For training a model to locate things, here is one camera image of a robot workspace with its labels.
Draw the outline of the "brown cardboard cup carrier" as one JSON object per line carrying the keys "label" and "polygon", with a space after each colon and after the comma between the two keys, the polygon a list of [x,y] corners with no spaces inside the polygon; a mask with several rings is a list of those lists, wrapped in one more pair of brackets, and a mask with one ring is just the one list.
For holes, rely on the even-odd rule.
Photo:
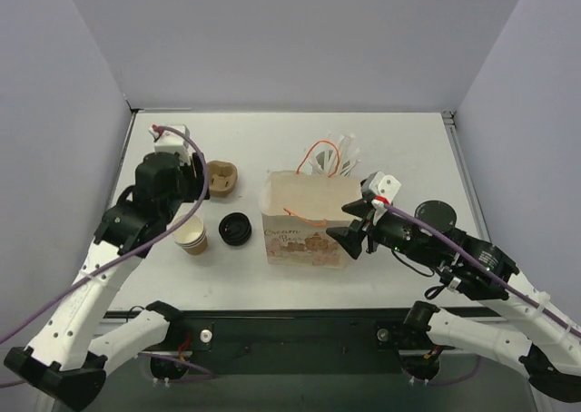
{"label": "brown cardboard cup carrier", "polygon": [[237,167],[231,162],[208,162],[210,173],[209,192],[212,198],[225,198],[233,193],[238,180]]}

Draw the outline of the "stack of brown paper cups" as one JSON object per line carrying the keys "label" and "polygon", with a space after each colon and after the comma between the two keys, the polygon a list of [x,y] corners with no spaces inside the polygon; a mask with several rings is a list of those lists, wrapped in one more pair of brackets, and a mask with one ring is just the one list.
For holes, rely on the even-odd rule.
{"label": "stack of brown paper cups", "polygon": [[172,233],[173,241],[186,253],[196,256],[208,249],[206,228],[202,219],[192,215]]}

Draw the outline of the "paper takeout bag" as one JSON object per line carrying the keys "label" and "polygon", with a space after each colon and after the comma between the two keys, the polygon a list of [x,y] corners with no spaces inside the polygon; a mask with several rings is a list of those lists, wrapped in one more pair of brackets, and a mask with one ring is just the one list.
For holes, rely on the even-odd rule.
{"label": "paper takeout bag", "polygon": [[[302,165],[319,145],[331,151],[328,171],[307,174]],[[312,144],[294,170],[272,172],[260,197],[262,235],[267,261],[272,265],[296,265],[343,269],[347,252],[327,233],[350,224],[343,204],[359,197],[359,181],[340,175],[340,148],[329,140]]]}

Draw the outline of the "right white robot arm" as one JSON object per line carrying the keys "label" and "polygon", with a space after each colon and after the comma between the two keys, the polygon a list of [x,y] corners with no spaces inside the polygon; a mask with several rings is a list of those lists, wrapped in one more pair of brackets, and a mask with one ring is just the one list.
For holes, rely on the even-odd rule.
{"label": "right white robot arm", "polygon": [[[548,293],[533,286],[503,250],[458,229],[451,206],[424,201],[408,215],[375,196],[342,209],[354,221],[326,233],[353,259],[384,246],[438,276],[439,286],[414,303],[402,325],[410,345],[431,341],[464,349],[514,369],[548,397],[579,402],[579,324],[559,310]],[[495,311],[510,329],[464,319],[432,304],[443,290]]]}

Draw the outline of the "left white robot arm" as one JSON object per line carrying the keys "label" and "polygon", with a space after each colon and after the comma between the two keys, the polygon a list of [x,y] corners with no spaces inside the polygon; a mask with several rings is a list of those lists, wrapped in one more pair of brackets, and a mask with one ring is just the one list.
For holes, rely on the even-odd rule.
{"label": "left white robot arm", "polygon": [[24,347],[11,348],[5,366],[73,411],[86,409],[118,367],[152,346],[177,348],[187,336],[182,312],[161,301],[121,327],[94,332],[122,285],[153,244],[180,224],[181,205],[208,199],[207,169],[196,152],[152,152],[137,166],[94,233],[94,241],[54,314]]}

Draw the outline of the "white straw holder cup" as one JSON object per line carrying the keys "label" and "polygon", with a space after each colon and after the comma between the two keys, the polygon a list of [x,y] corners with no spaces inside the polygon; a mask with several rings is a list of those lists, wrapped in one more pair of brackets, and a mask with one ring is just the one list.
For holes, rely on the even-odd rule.
{"label": "white straw holder cup", "polygon": [[[330,175],[336,166],[337,156],[331,150],[317,153],[308,159],[312,174]],[[339,168],[334,176],[348,176],[353,169],[360,163],[357,158],[341,161]]]}

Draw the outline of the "stack of black lids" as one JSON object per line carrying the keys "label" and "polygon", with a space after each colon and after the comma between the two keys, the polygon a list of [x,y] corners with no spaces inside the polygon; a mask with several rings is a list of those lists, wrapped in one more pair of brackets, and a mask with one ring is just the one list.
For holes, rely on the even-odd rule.
{"label": "stack of black lids", "polygon": [[251,222],[242,212],[232,212],[224,216],[218,230],[222,240],[232,247],[244,245],[252,234]]}

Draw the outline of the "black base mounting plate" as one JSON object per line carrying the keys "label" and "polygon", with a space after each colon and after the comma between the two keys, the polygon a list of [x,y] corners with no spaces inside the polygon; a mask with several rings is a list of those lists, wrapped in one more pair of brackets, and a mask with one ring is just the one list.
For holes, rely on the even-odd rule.
{"label": "black base mounting plate", "polygon": [[434,344],[404,326],[405,309],[187,311],[182,332],[155,352],[174,352],[186,338],[195,364],[226,375],[376,375],[400,371],[403,354]]}

